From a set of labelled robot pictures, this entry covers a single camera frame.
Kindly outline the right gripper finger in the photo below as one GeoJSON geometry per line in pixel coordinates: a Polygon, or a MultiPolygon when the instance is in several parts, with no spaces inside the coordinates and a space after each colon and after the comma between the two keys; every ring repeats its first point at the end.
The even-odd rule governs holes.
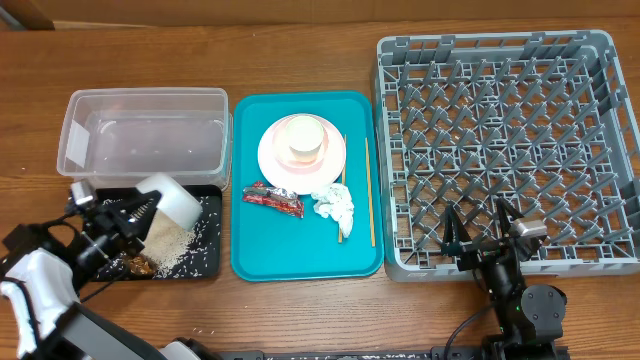
{"type": "Polygon", "coordinates": [[[448,205],[444,212],[444,245],[461,245],[469,243],[471,237],[460,220],[453,205],[448,205]]]}
{"type": "Polygon", "coordinates": [[[512,204],[499,197],[495,201],[497,221],[503,238],[519,236],[516,221],[522,219],[524,215],[516,210],[512,204]]]}

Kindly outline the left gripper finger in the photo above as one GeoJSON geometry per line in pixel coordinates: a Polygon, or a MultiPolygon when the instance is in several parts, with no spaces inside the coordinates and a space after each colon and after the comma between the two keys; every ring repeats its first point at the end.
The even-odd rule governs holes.
{"type": "Polygon", "coordinates": [[[161,193],[151,191],[119,202],[120,214],[126,223],[125,234],[127,236],[135,236],[138,239],[146,238],[160,200],[161,193]]]}
{"type": "Polygon", "coordinates": [[[105,188],[102,190],[102,206],[115,210],[146,209],[150,198],[135,188],[105,188]]]}

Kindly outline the white rice pile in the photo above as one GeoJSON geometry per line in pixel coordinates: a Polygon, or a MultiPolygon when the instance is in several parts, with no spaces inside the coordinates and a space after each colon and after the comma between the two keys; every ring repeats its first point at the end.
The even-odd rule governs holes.
{"type": "Polygon", "coordinates": [[[165,276],[182,261],[195,238],[193,231],[183,229],[162,211],[158,211],[141,254],[154,265],[157,275],[165,276]]]}

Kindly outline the grey small bowl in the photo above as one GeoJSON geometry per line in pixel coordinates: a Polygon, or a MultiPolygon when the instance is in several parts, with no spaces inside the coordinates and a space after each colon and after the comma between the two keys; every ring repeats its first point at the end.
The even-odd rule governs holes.
{"type": "Polygon", "coordinates": [[[141,194],[160,193],[156,209],[164,213],[184,230],[191,230],[202,213],[202,206],[177,181],[164,173],[157,173],[135,185],[141,194]]]}

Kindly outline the brown food scrap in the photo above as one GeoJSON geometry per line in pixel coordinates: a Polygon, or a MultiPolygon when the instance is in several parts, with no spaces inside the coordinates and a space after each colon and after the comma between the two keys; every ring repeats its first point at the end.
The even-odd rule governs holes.
{"type": "Polygon", "coordinates": [[[143,255],[137,255],[135,257],[124,256],[123,262],[132,275],[153,277],[156,273],[155,265],[143,255]]]}

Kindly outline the white napkin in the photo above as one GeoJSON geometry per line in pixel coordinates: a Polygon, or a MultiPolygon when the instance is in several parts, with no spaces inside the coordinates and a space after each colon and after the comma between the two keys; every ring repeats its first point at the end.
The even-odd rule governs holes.
{"type": "Polygon", "coordinates": [[[348,187],[332,183],[312,192],[311,198],[315,201],[314,212],[323,218],[331,217],[337,224],[340,222],[343,236],[348,238],[354,225],[354,204],[348,187]],[[344,190],[344,203],[341,202],[341,190],[344,190]]]}

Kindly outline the red foil snack wrapper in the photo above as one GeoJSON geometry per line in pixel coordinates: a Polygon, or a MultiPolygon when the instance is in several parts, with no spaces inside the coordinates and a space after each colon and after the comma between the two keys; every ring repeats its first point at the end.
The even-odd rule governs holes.
{"type": "Polygon", "coordinates": [[[280,187],[273,187],[256,181],[243,189],[242,200],[273,208],[281,213],[300,218],[304,217],[304,204],[299,195],[280,187]]]}

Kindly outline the white paper cup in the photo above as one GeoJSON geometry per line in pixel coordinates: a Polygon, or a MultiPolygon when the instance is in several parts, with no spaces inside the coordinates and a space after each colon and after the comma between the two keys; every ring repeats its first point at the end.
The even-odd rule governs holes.
{"type": "Polygon", "coordinates": [[[310,115],[296,115],[285,127],[287,144],[294,158],[301,162],[315,161],[324,141],[323,125],[310,115]]]}

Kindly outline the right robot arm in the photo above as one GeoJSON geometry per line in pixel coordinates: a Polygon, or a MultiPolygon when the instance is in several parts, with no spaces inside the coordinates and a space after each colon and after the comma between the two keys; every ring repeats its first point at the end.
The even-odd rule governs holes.
{"type": "Polygon", "coordinates": [[[452,205],[446,207],[441,253],[456,260],[461,272],[470,272],[489,296],[489,304],[470,316],[450,335],[442,356],[453,359],[453,342],[469,324],[493,311],[500,332],[483,338],[466,359],[567,359],[556,348],[563,336],[567,296],[546,284],[529,285],[521,262],[530,259],[547,237],[543,221],[524,216],[508,201],[496,201],[501,236],[496,240],[473,240],[452,205]]]}

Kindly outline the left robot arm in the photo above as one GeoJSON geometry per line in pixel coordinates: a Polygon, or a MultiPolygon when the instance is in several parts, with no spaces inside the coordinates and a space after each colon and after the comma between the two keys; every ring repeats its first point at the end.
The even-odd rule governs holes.
{"type": "Polygon", "coordinates": [[[72,184],[64,214],[20,224],[3,243],[1,293],[19,328],[20,359],[215,359],[191,338],[156,348],[92,312],[78,292],[121,253],[138,254],[165,200],[154,187],[94,190],[72,184]]]}

